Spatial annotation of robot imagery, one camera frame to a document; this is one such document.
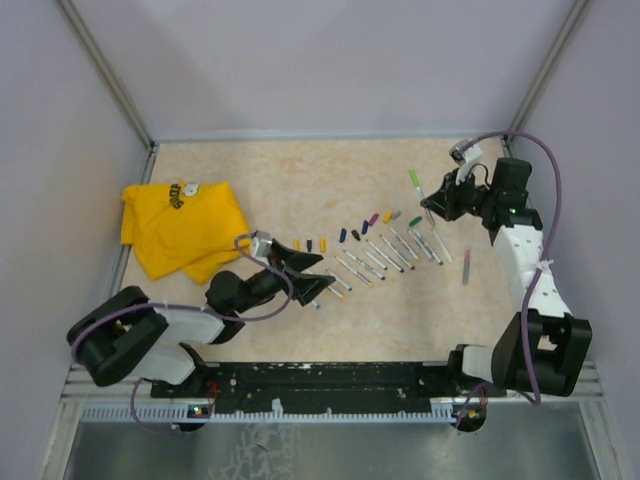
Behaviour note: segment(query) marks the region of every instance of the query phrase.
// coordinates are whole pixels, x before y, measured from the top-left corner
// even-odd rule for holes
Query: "yellow cloth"
[[[203,284],[240,256],[233,240],[249,226],[227,183],[134,185],[122,199],[121,242],[151,280],[183,269]]]

